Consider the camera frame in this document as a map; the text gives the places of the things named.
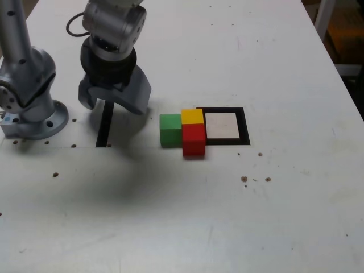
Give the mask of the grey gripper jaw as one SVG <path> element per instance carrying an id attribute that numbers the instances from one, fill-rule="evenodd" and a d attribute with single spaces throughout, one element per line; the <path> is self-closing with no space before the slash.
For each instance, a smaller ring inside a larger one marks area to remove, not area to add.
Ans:
<path id="1" fill-rule="evenodd" d="M 78 86 L 78 100 L 87 109 L 93 110 L 95 108 L 97 99 L 90 94 L 90 89 L 93 87 L 88 75 L 80 81 Z"/>
<path id="2" fill-rule="evenodd" d="M 93 98 L 113 102 L 133 114 L 143 115 L 148 108 L 151 85 L 143 70 L 136 65 L 128 86 L 114 85 L 110 89 L 94 86 L 88 92 Z"/>

